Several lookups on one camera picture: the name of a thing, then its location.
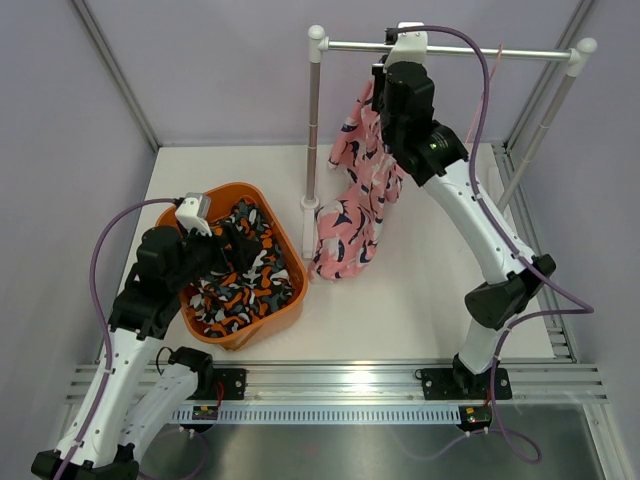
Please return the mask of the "pink patterned shorts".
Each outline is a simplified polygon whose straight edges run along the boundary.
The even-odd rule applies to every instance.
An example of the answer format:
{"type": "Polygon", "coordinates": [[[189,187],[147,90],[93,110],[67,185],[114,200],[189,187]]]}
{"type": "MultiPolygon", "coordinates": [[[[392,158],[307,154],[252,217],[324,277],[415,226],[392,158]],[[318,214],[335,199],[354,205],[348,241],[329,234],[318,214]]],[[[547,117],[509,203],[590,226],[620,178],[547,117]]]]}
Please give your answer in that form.
{"type": "Polygon", "coordinates": [[[380,115],[368,81],[336,137],[328,166],[348,188],[315,214],[317,240],[309,262],[312,279],[336,281],[360,274],[374,259],[387,207],[402,192],[405,173],[386,152],[380,115]]]}

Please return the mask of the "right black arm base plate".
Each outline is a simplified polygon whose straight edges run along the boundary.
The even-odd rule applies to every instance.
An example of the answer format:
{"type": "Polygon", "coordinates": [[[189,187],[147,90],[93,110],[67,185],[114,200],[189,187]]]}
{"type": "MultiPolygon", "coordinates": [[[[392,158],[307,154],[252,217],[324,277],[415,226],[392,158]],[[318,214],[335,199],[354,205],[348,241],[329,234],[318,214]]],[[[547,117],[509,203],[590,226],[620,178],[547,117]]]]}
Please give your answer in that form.
{"type": "Polygon", "coordinates": [[[415,371],[419,379],[425,400],[487,400],[492,392],[496,400],[513,398],[508,371],[498,368],[494,380],[491,371],[480,375],[463,374],[457,378],[452,367],[423,368],[415,371]]]}

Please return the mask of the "orange camouflage shorts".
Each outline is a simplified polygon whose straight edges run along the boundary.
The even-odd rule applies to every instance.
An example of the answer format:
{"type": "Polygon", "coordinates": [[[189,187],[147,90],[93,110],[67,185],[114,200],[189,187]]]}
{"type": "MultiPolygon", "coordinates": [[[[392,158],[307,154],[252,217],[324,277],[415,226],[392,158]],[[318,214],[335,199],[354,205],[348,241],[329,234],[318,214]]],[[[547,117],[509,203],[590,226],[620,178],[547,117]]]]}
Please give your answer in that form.
{"type": "Polygon", "coordinates": [[[287,306],[295,288],[274,230],[258,204],[248,198],[238,201],[229,215],[211,225],[218,241],[225,240],[222,224],[232,222],[262,250],[245,273],[210,272],[187,290],[187,312],[201,334],[220,339],[251,326],[287,306]]]}

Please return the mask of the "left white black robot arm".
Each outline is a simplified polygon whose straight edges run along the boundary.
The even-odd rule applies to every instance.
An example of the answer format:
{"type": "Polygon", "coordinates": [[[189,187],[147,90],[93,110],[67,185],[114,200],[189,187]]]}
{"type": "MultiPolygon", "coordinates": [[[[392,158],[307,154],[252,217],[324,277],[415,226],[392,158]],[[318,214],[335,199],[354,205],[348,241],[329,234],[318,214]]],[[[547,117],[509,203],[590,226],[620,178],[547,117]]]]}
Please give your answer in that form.
{"type": "Polygon", "coordinates": [[[40,479],[134,479],[146,450],[169,416],[190,396],[208,396],[215,385],[210,355],[180,347],[168,369],[139,403],[140,378],[163,343],[187,286],[212,271],[244,273],[261,247],[234,226],[219,236],[171,226],[142,236],[125,287],[106,327],[105,356],[73,424],[31,472],[40,479]]]}

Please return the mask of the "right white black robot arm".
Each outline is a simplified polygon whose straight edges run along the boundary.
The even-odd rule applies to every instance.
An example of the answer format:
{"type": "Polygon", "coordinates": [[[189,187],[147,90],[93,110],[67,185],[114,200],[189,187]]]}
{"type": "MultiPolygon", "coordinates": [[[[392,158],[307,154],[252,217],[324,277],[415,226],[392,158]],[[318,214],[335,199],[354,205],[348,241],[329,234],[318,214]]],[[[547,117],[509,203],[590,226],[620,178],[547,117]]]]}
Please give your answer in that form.
{"type": "Polygon", "coordinates": [[[525,311],[556,263],[518,238],[473,178],[465,146],[433,117],[435,85],[424,66],[376,64],[372,73],[372,108],[380,116],[386,152],[449,216],[484,278],[464,297],[471,324],[451,373],[457,392],[474,397],[490,385],[489,370],[506,323],[525,311]]]}

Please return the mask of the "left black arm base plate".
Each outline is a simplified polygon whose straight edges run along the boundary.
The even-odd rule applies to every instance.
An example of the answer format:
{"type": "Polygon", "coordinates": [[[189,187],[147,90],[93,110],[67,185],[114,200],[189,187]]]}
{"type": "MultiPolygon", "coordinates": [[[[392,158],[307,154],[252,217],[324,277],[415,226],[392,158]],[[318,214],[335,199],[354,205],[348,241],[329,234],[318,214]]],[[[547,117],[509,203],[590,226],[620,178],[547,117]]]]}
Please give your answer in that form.
{"type": "Polygon", "coordinates": [[[240,401],[245,398],[247,370],[243,368],[213,368],[205,374],[201,398],[206,400],[240,401]]]}

